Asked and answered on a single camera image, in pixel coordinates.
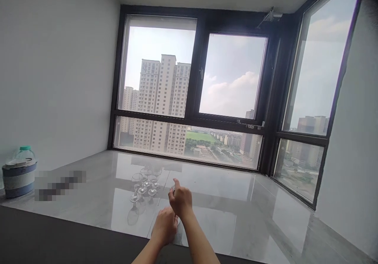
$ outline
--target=sports field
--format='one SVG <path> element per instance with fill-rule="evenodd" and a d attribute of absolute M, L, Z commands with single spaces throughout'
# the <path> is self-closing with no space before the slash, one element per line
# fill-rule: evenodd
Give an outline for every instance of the sports field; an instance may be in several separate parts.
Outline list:
<path fill-rule="evenodd" d="M 217 141 L 214 137 L 212 137 L 208 133 L 199 133 L 199 132 L 192 132 L 192 131 L 187 131 L 186 132 L 186 139 L 194 139 L 194 140 L 204 140 L 204 141 L 209 141 L 211 143 L 214 143 Z"/>

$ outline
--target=white wall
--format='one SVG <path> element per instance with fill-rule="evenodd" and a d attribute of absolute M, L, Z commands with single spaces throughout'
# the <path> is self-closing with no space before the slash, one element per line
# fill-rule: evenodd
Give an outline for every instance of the white wall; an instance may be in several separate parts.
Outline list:
<path fill-rule="evenodd" d="M 363 0 L 337 103 L 316 215 L 378 259 L 378 6 Z"/>
<path fill-rule="evenodd" d="M 51 170 L 106 149 L 116 0 L 0 0 L 0 163 L 31 145 Z"/>

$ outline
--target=blue and white striped bin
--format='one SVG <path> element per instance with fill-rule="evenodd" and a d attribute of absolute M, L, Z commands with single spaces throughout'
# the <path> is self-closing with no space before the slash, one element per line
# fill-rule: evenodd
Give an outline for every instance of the blue and white striped bin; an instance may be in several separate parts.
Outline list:
<path fill-rule="evenodd" d="M 17 163 L 7 163 L 2 167 L 6 198 L 15 198 L 34 189 L 34 170 L 37 161 L 27 159 Z"/>

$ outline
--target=bottle cap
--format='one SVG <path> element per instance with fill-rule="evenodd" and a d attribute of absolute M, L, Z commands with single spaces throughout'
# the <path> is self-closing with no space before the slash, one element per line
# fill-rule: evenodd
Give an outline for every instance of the bottle cap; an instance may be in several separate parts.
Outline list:
<path fill-rule="evenodd" d="M 30 149 L 31 149 L 31 147 L 29 145 L 25 145 L 25 146 L 20 147 L 21 151 L 26 151 L 26 150 L 30 150 Z"/>

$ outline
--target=black window frame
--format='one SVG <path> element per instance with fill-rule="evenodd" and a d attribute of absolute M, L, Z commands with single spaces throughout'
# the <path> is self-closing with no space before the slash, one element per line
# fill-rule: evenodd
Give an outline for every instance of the black window frame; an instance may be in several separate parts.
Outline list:
<path fill-rule="evenodd" d="M 191 109 L 188 110 L 188 116 L 191 120 L 196 121 L 215 121 L 224 124 L 229 123 L 236 123 L 236 124 L 243 124 L 243 125 L 254 125 L 254 126 L 262 126 L 263 122 L 265 121 L 265 115 L 267 111 L 267 99 L 268 99 L 268 92 L 269 92 L 269 85 L 271 84 L 273 78 L 272 68 L 269 69 L 270 66 L 274 64 L 275 54 L 277 52 L 277 41 L 275 39 L 275 35 L 278 30 L 277 23 L 269 23 L 268 26 L 262 30 L 260 28 L 256 28 L 258 26 L 258 21 L 251 21 L 252 17 L 248 16 L 248 13 L 244 15 L 240 13 L 240 11 L 232 12 L 233 17 L 239 17 L 239 21 L 236 19 L 229 17 L 228 21 L 215 21 L 210 19 L 210 21 L 206 22 L 204 28 L 204 41 L 202 45 L 201 57 L 200 57 L 200 65 L 198 72 L 200 76 L 197 77 L 196 82 L 196 96 L 194 98 L 194 105 Z M 261 17 L 263 14 L 254 15 L 257 17 L 259 21 L 261 21 Z M 250 36 L 250 37 L 263 37 L 266 38 L 264 56 L 262 60 L 258 90 L 256 94 L 256 103 L 255 103 L 255 115 L 253 119 L 247 119 L 242 117 L 232 117 L 232 116 L 224 116 L 218 114 L 207 114 L 200 112 L 200 104 L 201 104 L 201 95 L 202 95 L 202 87 L 203 87 L 203 74 L 206 70 L 206 57 L 207 57 L 207 49 L 209 44 L 209 37 L 210 34 L 219 34 L 219 35 L 235 35 L 235 36 Z"/>
<path fill-rule="evenodd" d="M 271 98 L 272 103 L 269 105 L 267 122 L 266 125 L 266 143 L 263 145 L 261 151 L 259 163 L 259 171 L 262 174 L 266 174 L 272 180 L 279 183 L 283 188 L 288 190 L 291 194 L 296 196 L 299 200 L 305 203 L 308 207 L 315 210 L 317 205 L 317 198 L 319 195 L 319 190 L 321 186 L 324 164 L 326 160 L 326 155 L 328 151 L 328 145 L 330 141 L 330 135 L 332 132 L 332 126 L 335 119 L 337 100 L 339 98 L 341 83 L 343 81 L 346 69 L 347 69 L 347 60 L 350 51 L 350 46 L 353 38 L 353 32 L 357 21 L 357 16 L 359 13 L 359 8 L 362 0 L 357 0 L 354 8 L 348 36 L 346 39 L 346 44 L 344 48 L 343 57 L 340 64 L 339 75 L 337 79 L 335 94 L 332 102 L 330 120 L 328 123 L 327 134 L 315 135 L 309 133 L 300 133 L 300 132 L 290 132 L 283 130 L 285 112 L 287 107 L 287 102 L 289 101 L 289 96 L 291 96 L 291 80 L 295 75 L 296 69 L 296 53 L 298 50 L 298 43 L 300 39 L 307 35 L 308 23 L 306 22 L 305 13 L 321 2 L 323 0 L 308 0 L 305 2 L 293 15 L 283 17 L 283 21 L 287 22 L 285 29 L 282 31 L 282 45 L 278 52 L 278 64 L 276 66 L 276 74 L 274 75 L 272 92 L 273 96 Z M 301 142 L 310 145 L 321 146 L 324 148 L 322 159 L 319 168 L 319 176 L 316 183 L 314 200 L 311 202 L 300 193 L 296 192 L 294 189 L 287 186 L 285 183 L 280 181 L 274 176 L 276 160 L 278 156 L 278 147 L 281 139 L 287 139 L 291 141 Z"/>
<path fill-rule="evenodd" d="M 129 117 L 157 122 L 168 122 L 187 126 L 197 126 L 240 133 L 257 134 L 262 136 L 260 146 L 258 167 L 256 170 L 246 169 L 238 166 L 222 165 L 215 162 L 198 161 L 200 164 L 215 165 L 217 167 L 232 168 L 242 171 L 259 172 L 267 175 L 283 188 L 304 202 L 309 208 L 315 210 L 317 197 L 321 185 L 321 179 L 332 131 L 334 116 L 336 112 L 337 100 L 340 92 L 341 82 L 346 71 L 347 58 L 350 50 L 351 40 L 361 0 L 357 0 L 353 13 L 350 30 L 348 33 L 339 77 L 332 103 L 330 120 L 326 136 L 306 133 L 296 133 L 283 131 L 284 115 L 286 103 L 289 96 L 291 78 L 295 68 L 296 51 L 304 13 L 316 4 L 319 0 L 306 1 L 295 13 L 283 14 L 279 21 L 262 22 L 266 13 L 248 11 L 228 11 L 216 9 L 192 9 L 176 7 L 151 7 L 151 6 L 120 6 L 120 19 L 117 38 L 117 49 L 115 57 L 115 70 L 113 80 L 113 94 L 111 101 L 111 114 L 109 124 L 109 137 L 107 148 L 109 150 L 124 151 L 130 153 L 143 153 L 144 155 L 164 157 L 179 161 L 196 162 L 185 157 L 169 156 L 169 154 L 154 154 L 142 150 L 130 150 L 117 148 L 116 123 L 118 117 Z M 187 93 L 187 105 L 185 116 L 173 117 L 155 113 L 141 113 L 137 111 L 126 111 L 118 109 L 120 88 L 122 84 L 122 61 L 126 31 L 126 16 L 167 16 L 167 17 L 187 17 L 197 19 L 195 42 L 191 62 L 190 80 Z M 267 46 L 261 69 L 261 77 L 258 95 L 256 97 L 255 119 L 234 118 L 213 114 L 199 113 L 200 97 L 202 94 L 202 83 L 200 70 L 204 70 L 206 62 L 206 52 L 210 33 L 244 35 L 266 37 Z M 319 177 L 316 184 L 313 202 L 310 202 L 302 195 L 289 188 L 280 180 L 274 177 L 275 164 L 278 154 L 280 139 L 287 139 L 301 143 L 324 147 L 320 164 Z"/>
<path fill-rule="evenodd" d="M 193 102 L 196 98 L 197 84 L 200 78 L 200 60 L 201 53 L 203 51 L 204 39 L 206 37 L 206 29 L 211 29 L 212 31 L 227 31 L 227 33 L 235 35 L 251 35 L 250 32 L 245 31 L 254 30 L 253 35 L 260 35 L 266 37 L 267 34 L 272 35 L 273 30 L 276 29 L 276 23 L 264 22 L 260 25 L 260 28 L 256 27 L 262 22 L 264 16 L 263 12 L 248 12 L 248 11 L 228 11 L 228 10 L 216 10 L 216 9 L 192 9 L 192 8 L 176 8 L 176 7 L 151 7 L 151 6 L 128 6 L 121 5 L 120 9 L 120 20 L 117 38 L 117 50 L 116 50 L 116 62 L 114 71 L 114 81 L 113 81 L 113 96 L 111 103 L 111 119 L 110 119 L 110 130 L 108 138 L 108 149 L 113 148 L 114 141 L 113 138 L 115 134 L 115 123 L 116 116 L 126 116 L 132 118 L 141 118 L 153 121 L 162 121 L 176 124 L 183 124 L 189 126 L 199 126 L 207 127 L 213 129 L 221 129 L 228 131 L 235 131 L 241 133 L 251 133 L 263 135 L 264 127 L 261 125 L 256 125 L 253 127 L 247 127 L 246 124 L 237 123 L 236 121 L 230 122 L 227 120 L 211 120 L 195 118 L 193 116 L 193 105 L 188 104 L 185 109 L 185 116 L 173 117 L 166 116 L 162 114 L 154 113 L 141 113 L 137 111 L 126 111 L 118 108 L 120 97 L 120 88 L 122 85 L 122 72 L 124 72 L 125 65 L 123 65 L 124 58 L 124 43 L 127 39 L 126 36 L 126 18 L 127 15 L 144 15 L 144 16 L 167 16 L 167 17 L 186 17 L 186 18 L 196 18 L 197 19 L 197 29 L 195 42 L 193 47 L 193 55 L 191 62 L 190 80 L 188 85 L 187 102 Z M 271 41 L 267 52 L 276 53 L 274 50 L 274 41 Z M 272 80 L 272 72 L 270 76 L 265 78 L 261 76 L 261 80 L 264 86 L 261 88 L 261 101 L 267 100 L 266 91 L 269 89 L 269 83 Z"/>

